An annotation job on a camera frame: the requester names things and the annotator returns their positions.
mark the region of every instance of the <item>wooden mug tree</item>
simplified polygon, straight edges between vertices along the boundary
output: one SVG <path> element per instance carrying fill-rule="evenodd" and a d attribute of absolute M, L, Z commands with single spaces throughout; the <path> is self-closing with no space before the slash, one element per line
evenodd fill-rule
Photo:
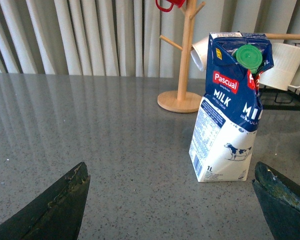
<path fill-rule="evenodd" d="M 184 14 L 182 46 L 176 44 L 165 36 L 160 36 L 160 39 L 181 50 L 178 90 L 163 92 L 157 98 L 158 104 L 162 108 L 171 112 L 194 113 L 198 111 L 200 106 L 202 96 L 193 92 L 188 92 L 187 85 L 195 16 L 205 6 L 205 4 L 206 3 L 203 1 L 196 8 L 197 0 L 187 0 L 186 8 L 183 6 L 180 8 Z"/>

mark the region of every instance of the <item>gray countertop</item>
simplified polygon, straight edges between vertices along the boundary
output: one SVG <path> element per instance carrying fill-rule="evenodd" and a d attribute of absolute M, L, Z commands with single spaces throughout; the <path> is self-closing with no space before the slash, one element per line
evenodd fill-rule
<path fill-rule="evenodd" d="M 197 113 L 158 106 L 169 78 L 0 74 L 0 223 L 81 161 L 79 239 L 273 239 L 252 187 L 262 161 L 300 184 L 300 111 L 265 110 L 247 181 L 197 182 Z M 188 89 L 202 95 L 203 80 Z"/>

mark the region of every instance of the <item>green cap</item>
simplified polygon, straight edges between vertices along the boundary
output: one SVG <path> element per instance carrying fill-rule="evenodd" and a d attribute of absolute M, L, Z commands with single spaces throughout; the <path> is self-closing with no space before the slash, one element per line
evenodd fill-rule
<path fill-rule="evenodd" d="M 250 69 L 252 74 L 255 74 L 262 63 L 262 54 L 260 50 L 251 44 L 239 47 L 234 57 L 243 67 Z"/>

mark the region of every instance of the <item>milk carton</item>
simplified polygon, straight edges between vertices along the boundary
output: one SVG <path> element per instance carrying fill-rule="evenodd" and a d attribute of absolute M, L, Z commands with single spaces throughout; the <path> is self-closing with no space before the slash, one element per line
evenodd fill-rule
<path fill-rule="evenodd" d="M 259 78 L 273 65 L 264 34 L 209 35 L 205 95 L 189 149 L 199 182 L 247 179 L 263 111 Z"/>

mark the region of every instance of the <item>white curtain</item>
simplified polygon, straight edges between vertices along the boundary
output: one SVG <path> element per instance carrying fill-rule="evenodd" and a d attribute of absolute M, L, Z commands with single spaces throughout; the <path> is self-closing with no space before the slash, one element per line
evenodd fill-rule
<path fill-rule="evenodd" d="M 210 32 L 300 34 L 300 0 L 205 2 L 194 43 Z M 178 78 L 180 50 L 159 36 L 181 45 L 183 25 L 180 9 L 155 0 L 0 0 L 0 73 Z M 189 77 L 205 77 L 192 60 Z"/>

